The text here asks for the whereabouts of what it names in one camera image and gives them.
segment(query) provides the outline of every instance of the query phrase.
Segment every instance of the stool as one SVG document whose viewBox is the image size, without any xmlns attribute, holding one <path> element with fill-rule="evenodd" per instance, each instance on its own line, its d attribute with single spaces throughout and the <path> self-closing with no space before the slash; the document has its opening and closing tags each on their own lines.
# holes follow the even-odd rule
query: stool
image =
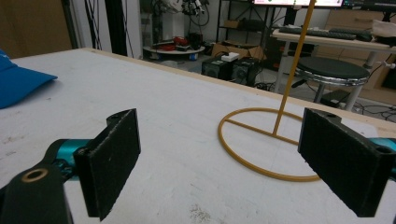
<svg viewBox="0 0 396 224">
<path fill-rule="evenodd" d="M 296 74 L 305 80 L 319 83 L 315 103 L 320 102 L 325 85 L 354 87 L 346 102 L 345 110 L 348 111 L 352 109 L 370 76 L 366 69 L 356 64 L 320 57 L 300 58 Z"/>
</svg>

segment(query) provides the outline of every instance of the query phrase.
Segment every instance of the screen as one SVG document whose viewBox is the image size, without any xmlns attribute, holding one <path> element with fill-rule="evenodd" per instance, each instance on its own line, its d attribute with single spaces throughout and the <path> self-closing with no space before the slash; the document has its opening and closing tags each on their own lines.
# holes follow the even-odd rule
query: screen
<svg viewBox="0 0 396 224">
<path fill-rule="evenodd" d="M 345 0 L 344 7 L 361 7 L 373 11 L 395 11 L 396 0 Z"/>
<path fill-rule="evenodd" d="M 302 6 L 308 7 L 310 0 L 254 0 L 256 5 L 290 7 Z M 315 7 L 341 7 L 343 0 L 316 0 Z"/>
</svg>

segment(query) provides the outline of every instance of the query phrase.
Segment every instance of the round platform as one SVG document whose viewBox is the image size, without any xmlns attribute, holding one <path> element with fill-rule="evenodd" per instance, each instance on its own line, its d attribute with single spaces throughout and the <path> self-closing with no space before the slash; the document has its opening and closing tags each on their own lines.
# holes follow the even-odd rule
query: round platform
<svg viewBox="0 0 396 224">
<path fill-rule="evenodd" d="M 162 53 L 162 54 L 192 54 L 199 53 L 205 49 L 205 47 L 200 47 L 199 49 L 189 49 L 186 51 L 179 50 L 160 50 L 160 49 L 152 49 L 151 47 L 143 47 L 143 49 L 148 50 L 153 53 Z"/>
</svg>

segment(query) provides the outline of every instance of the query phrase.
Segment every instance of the white tabletop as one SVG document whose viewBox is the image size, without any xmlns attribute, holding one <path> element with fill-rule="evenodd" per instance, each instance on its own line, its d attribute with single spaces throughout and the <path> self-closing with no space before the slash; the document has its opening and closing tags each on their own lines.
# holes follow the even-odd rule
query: white tabletop
<svg viewBox="0 0 396 224">
<path fill-rule="evenodd" d="M 396 184 L 388 182 L 374 218 L 358 218 L 323 181 L 291 183 L 259 175 L 234 161 L 217 136 L 220 120 L 244 107 L 280 105 L 280 95 L 97 50 L 77 49 L 13 60 L 59 78 L 0 110 L 0 186 L 32 167 L 60 138 L 94 138 L 106 118 L 136 108 L 142 153 L 103 223 L 391 223 Z M 302 115 L 290 99 L 286 110 Z M 396 134 L 385 121 L 330 109 L 366 137 Z M 275 116 L 240 117 L 272 129 Z M 298 139 L 301 124 L 282 119 L 280 134 Z M 226 125 L 225 137 L 251 161 L 291 175 L 312 171 L 295 146 Z M 87 217 L 78 182 L 64 184 L 75 223 Z"/>
</svg>

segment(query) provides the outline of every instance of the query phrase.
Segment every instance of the yellow vertical rod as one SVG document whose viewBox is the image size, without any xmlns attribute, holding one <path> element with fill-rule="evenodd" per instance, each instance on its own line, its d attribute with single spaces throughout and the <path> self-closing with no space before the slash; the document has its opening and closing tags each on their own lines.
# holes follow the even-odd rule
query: yellow vertical rod
<svg viewBox="0 0 396 224">
<path fill-rule="evenodd" d="M 308 10 L 306 11 L 303 29 L 300 34 L 300 39 L 298 41 L 296 52 L 294 54 L 294 60 L 293 60 L 293 64 L 290 69 L 288 83 L 286 84 L 286 89 L 285 89 L 285 93 L 283 94 L 282 103 L 280 104 L 280 108 L 277 112 L 276 123 L 275 123 L 274 131 L 273 131 L 274 135 L 276 135 L 276 133 L 277 133 L 277 129 L 279 128 L 280 119 L 282 118 L 283 111 L 285 110 L 286 100 L 288 99 L 288 96 L 290 93 L 291 82 L 293 81 L 297 63 L 298 63 L 298 60 L 300 59 L 301 50 L 303 48 L 303 43 L 305 40 L 306 30 L 308 29 L 309 22 L 311 21 L 312 12 L 314 10 L 315 2 L 316 2 L 316 0 L 311 0 L 309 2 Z"/>
</svg>

